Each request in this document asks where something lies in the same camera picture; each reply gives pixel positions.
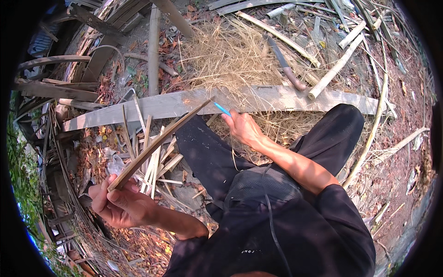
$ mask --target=black cable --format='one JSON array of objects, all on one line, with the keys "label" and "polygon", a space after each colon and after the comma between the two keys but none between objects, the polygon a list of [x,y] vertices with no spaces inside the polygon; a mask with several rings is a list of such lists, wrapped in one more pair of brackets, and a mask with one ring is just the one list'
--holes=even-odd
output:
[{"label": "black cable", "polygon": [[271,227],[271,235],[272,235],[272,239],[274,240],[274,243],[278,249],[278,252],[280,253],[281,258],[283,259],[284,265],[286,266],[286,270],[288,271],[288,274],[290,277],[292,277],[292,273],[291,273],[291,269],[289,268],[289,264],[288,261],[286,260],[286,256],[283,253],[283,250],[280,247],[280,244],[277,240],[276,237],[276,233],[274,231],[274,221],[272,220],[272,208],[271,208],[271,202],[269,201],[269,197],[268,194],[266,192],[266,187],[263,184],[263,179],[264,179],[264,175],[266,174],[266,171],[268,171],[268,169],[271,167],[272,164],[269,164],[266,169],[263,172],[263,175],[261,176],[261,186],[263,187],[264,190],[264,197],[266,198],[266,203],[268,204],[268,211],[269,211],[269,225]]}]

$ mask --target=gray mesh fabric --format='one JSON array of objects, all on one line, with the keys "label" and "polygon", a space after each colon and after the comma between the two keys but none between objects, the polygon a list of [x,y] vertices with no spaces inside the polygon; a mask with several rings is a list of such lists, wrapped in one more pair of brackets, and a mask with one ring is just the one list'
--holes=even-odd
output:
[{"label": "gray mesh fabric", "polygon": [[[264,200],[264,190],[261,184],[266,167],[254,167],[243,170],[235,175],[231,188],[224,201],[224,210],[227,211],[233,201],[245,199]],[[269,168],[263,178],[263,185],[269,197],[283,201],[300,199],[302,195],[297,183],[287,173]]]}]

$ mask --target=black t-shirt sleeve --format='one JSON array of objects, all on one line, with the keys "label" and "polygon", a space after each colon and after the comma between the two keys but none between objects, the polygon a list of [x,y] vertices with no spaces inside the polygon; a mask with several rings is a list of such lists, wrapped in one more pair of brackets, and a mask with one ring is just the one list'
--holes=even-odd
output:
[{"label": "black t-shirt sleeve", "polygon": [[173,273],[176,265],[180,265],[187,258],[198,252],[207,241],[208,238],[206,236],[178,240],[174,245],[174,251],[172,251],[172,255],[167,267],[167,273]]},{"label": "black t-shirt sleeve", "polygon": [[375,266],[375,247],[357,208],[339,185],[327,186],[315,199],[315,208],[342,238],[361,266]]}]

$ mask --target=human hand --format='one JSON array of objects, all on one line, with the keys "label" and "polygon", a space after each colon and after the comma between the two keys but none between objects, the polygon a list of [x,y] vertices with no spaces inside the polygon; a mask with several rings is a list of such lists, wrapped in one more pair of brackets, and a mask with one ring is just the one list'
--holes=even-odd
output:
[{"label": "human hand", "polygon": [[221,114],[221,117],[229,126],[231,134],[241,143],[255,149],[254,146],[266,138],[261,132],[260,127],[248,113],[239,114],[234,109],[231,109],[229,112],[232,117],[224,113]]},{"label": "human hand", "polygon": [[156,223],[159,206],[149,196],[139,192],[133,178],[129,179],[121,191],[108,192],[109,184],[116,178],[117,175],[112,174],[101,185],[97,184],[89,188],[92,209],[115,228]]}]

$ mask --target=blue pen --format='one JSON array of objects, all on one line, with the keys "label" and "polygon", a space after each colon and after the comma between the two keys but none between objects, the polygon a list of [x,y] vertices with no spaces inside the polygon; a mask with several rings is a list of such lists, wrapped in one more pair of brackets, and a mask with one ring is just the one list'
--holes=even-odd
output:
[{"label": "blue pen", "polygon": [[218,103],[214,102],[214,105],[219,108],[223,113],[226,113],[227,115],[229,115],[230,117],[232,117],[232,115],[222,106],[220,106]]}]

